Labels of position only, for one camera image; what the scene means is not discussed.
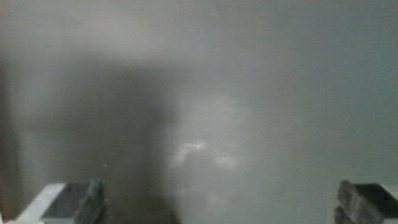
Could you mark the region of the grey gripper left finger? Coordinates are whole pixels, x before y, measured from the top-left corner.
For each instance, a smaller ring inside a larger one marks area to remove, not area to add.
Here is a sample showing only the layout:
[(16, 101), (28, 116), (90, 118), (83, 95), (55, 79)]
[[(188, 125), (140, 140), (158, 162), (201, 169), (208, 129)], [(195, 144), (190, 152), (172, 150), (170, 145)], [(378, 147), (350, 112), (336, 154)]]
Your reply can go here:
[(105, 224), (106, 199), (99, 180), (48, 184), (14, 224)]

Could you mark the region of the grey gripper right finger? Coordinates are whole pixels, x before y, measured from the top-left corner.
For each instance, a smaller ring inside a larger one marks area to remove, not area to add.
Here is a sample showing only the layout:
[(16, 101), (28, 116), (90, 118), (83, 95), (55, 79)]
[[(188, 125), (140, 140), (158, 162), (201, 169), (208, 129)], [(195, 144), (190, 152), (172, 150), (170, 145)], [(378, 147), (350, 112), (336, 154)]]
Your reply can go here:
[(334, 224), (398, 224), (398, 184), (341, 181)]

